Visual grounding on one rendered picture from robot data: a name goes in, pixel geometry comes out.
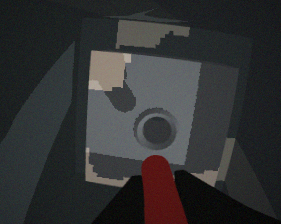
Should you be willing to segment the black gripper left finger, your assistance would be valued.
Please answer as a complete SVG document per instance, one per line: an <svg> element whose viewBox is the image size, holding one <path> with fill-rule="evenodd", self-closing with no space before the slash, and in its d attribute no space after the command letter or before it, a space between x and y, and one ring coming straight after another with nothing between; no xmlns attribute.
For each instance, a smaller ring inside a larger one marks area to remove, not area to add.
<svg viewBox="0 0 281 224"><path fill-rule="evenodd" d="M92 224L144 224L143 177L131 176Z"/></svg>

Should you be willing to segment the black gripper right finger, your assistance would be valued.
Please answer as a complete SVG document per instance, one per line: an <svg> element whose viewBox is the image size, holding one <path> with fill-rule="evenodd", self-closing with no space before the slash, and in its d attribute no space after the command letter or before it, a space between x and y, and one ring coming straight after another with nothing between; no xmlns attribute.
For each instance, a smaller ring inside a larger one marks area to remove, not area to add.
<svg viewBox="0 0 281 224"><path fill-rule="evenodd" d="M204 183L185 169L175 172L177 193L188 224L281 224Z"/></svg>

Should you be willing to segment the dark red peg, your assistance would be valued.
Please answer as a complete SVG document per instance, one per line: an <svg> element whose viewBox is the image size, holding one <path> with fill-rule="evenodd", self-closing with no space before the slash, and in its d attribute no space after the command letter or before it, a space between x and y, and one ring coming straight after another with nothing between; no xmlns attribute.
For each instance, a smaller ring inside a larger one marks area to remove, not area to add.
<svg viewBox="0 0 281 224"><path fill-rule="evenodd" d="M188 224L168 160L148 156L141 165L144 184L144 224Z"/></svg>

